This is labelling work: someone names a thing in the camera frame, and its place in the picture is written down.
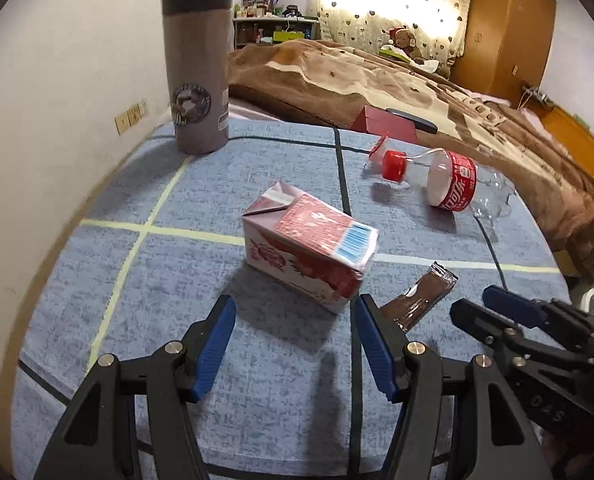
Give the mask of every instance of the bottle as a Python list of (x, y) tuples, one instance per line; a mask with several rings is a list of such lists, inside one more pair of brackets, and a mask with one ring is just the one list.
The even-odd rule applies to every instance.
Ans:
[(161, 0), (170, 111), (181, 152), (228, 142), (227, 53), (232, 0)]
[(389, 144), (388, 137), (381, 137), (373, 146), (366, 164), (370, 173), (392, 182), (423, 182), (428, 203), (435, 207), (458, 212), (470, 206), (474, 216), (487, 219), (510, 213), (514, 186), (500, 171), (443, 148), (409, 156)]

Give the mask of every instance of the travel mug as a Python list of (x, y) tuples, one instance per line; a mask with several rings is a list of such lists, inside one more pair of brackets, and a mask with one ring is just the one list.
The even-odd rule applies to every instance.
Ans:
[(189, 155), (228, 142), (226, 55), (232, 0), (161, 0), (170, 111)]

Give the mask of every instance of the heart pattern curtain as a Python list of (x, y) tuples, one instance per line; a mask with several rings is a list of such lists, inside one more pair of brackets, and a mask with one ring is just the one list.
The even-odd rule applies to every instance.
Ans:
[(470, 0), (318, 0), (322, 37), (377, 54), (388, 31), (409, 28), (425, 59), (463, 54)]

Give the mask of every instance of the red box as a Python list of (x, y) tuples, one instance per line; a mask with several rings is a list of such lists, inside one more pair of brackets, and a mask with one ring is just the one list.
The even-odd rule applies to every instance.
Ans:
[(350, 129), (362, 134), (386, 136), (391, 139), (417, 144), (417, 131), (413, 121), (374, 106), (363, 107)]

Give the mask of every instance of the white wall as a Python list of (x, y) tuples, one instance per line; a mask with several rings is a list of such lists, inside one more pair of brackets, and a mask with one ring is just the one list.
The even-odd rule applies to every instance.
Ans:
[(594, 134), (594, 21), (579, 0), (557, 0), (555, 30), (541, 89)]
[[(40, 263), (152, 130), (167, 93), (160, 0), (9, 0), (2, 9), (0, 373)], [(119, 137), (114, 117), (141, 99), (150, 117)]]

